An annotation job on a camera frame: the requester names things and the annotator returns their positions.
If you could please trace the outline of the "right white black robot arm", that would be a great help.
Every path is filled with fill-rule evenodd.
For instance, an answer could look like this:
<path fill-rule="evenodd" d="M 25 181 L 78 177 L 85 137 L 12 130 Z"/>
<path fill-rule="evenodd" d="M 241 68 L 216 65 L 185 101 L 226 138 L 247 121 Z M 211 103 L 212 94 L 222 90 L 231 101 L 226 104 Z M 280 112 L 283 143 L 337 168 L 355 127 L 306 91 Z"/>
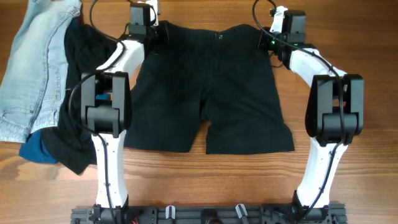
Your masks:
<path fill-rule="evenodd" d="M 306 14 L 276 6 L 270 27 L 262 28 L 266 47 L 309 86 L 305 128 L 310 154 L 295 196 L 305 210 L 329 206 L 330 188 L 342 155 L 363 130 L 364 80 L 349 75 L 306 43 Z"/>

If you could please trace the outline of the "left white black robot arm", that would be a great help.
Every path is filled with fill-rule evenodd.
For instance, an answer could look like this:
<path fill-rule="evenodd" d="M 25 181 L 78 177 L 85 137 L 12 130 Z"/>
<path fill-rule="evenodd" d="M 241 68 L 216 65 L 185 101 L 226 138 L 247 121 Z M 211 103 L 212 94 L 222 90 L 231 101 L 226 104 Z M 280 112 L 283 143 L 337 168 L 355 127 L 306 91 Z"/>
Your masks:
<path fill-rule="evenodd" d="M 123 141 L 132 118 L 129 77 L 145 59 L 149 32 L 158 26 L 159 14 L 157 1 L 132 2 L 128 32 L 115 39 L 116 50 L 94 72 L 81 77 L 81 124 L 91 133 L 96 153 L 95 205 L 105 210 L 127 206 Z"/>

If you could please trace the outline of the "black shorts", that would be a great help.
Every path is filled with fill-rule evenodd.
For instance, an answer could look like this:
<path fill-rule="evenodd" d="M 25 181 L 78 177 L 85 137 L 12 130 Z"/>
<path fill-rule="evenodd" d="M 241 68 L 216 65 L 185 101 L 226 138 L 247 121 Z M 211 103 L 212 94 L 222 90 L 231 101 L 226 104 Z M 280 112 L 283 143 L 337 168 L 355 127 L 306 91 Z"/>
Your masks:
<path fill-rule="evenodd" d="M 260 31 L 241 24 L 221 32 L 168 24 L 169 49 L 142 63 L 131 90 L 124 145 L 188 152 L 209 122 L 207 154 L 265 154 L 295 149 L 284 123 Z"/>

